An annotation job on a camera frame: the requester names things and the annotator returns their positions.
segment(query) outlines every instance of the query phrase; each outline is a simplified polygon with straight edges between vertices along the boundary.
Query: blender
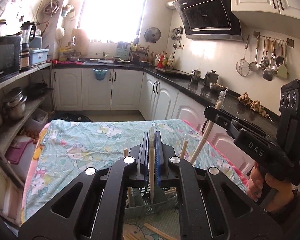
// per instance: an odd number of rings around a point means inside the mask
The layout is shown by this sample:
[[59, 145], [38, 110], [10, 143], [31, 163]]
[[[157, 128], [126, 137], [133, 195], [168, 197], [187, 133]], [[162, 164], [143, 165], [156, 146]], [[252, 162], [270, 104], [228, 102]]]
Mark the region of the blender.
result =
[[29, 42], [35, 38], [36, 30], [37, 30], [36, 23], [25, 22], [21, 26], [22, 50], [21, 50], [21, 70], [20, 71], [25, 71], [30, 68], [30, 65], [29, 65], [29, 57], [30, 57]]

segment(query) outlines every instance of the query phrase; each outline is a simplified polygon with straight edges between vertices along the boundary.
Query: black countertop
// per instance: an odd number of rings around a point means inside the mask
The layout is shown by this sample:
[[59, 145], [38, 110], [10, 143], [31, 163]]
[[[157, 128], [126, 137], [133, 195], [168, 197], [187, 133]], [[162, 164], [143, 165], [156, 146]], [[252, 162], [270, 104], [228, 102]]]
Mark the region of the black countertop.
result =
[[[199, 84], [193, 84], [190, 82], [190, 76], [170, 75], [162, 73], [155, 69], [155, 67], [147, 66], [141, 67], [133, 64], [120, 64], [120, 63], [85, 63], [85, 64], [56, 64], [53, 66], [54, 69], [59, 68], [98, 68], [98, 69], [127, 69], [127, 70], [137, 70], [149, 73], [150, 75], [170, 84], [182, 93], [186, 94], [199, 104], [208, 107], [215, 106], [218, 94], [212, 91], [209, 87], [203, 85], [202, 81]], [[242, 120], [247, 120], [264, 130], [268, 135], [275, 137], [277, 133], [277, 128], [279, 125], [279, 116], [274, 114], [270, 110], [266, 109], [266, 112], [270, 115], [272, 121], [269, 118], [264, 118], [256, 112], [250, 110], [248, 107], [239, 104], [238, 93], [228, 90], [226, 98], [223, 102], [222, 109], [233, 115], [234, 117], [240, 118]]]

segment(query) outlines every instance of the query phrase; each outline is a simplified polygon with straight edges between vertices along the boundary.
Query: microwave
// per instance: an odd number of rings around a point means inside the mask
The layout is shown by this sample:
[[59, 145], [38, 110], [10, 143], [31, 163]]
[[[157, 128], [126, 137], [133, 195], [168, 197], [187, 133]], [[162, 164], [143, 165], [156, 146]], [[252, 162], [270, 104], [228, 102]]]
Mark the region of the microwave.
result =
[[176, 0], [173, 5], [188, 39], [243, 40], [231, 0]]
[[22, 37], [0, 37], [0, 82], [20, 71]]

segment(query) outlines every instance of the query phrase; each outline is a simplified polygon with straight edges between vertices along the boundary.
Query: blender handle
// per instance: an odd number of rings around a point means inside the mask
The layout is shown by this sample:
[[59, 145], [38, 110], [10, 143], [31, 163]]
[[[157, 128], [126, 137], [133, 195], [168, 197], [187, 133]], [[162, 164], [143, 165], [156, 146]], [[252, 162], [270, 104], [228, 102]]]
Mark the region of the blender handle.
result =
[[37, 31], [37, 26], [34, 24], [34, 25], [32, 25], [32, 27], [31, 27], [29, 42], [34, 40], [34, 38], [35, 38], [35, 32], [36, 32], [36, 31]]

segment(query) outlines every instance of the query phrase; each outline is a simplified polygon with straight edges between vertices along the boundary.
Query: silver duct hose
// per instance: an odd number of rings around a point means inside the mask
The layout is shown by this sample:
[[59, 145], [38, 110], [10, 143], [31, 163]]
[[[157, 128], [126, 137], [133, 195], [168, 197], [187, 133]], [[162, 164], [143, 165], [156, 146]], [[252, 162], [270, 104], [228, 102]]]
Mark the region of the silver duct hose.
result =
[[171, 1], [171, 2], [167, 2], [165, 5], [168, 9], [175, 9], [174, 6], [173, 6], [173, 2], [175, 2], [176, 0], [174, 1]]

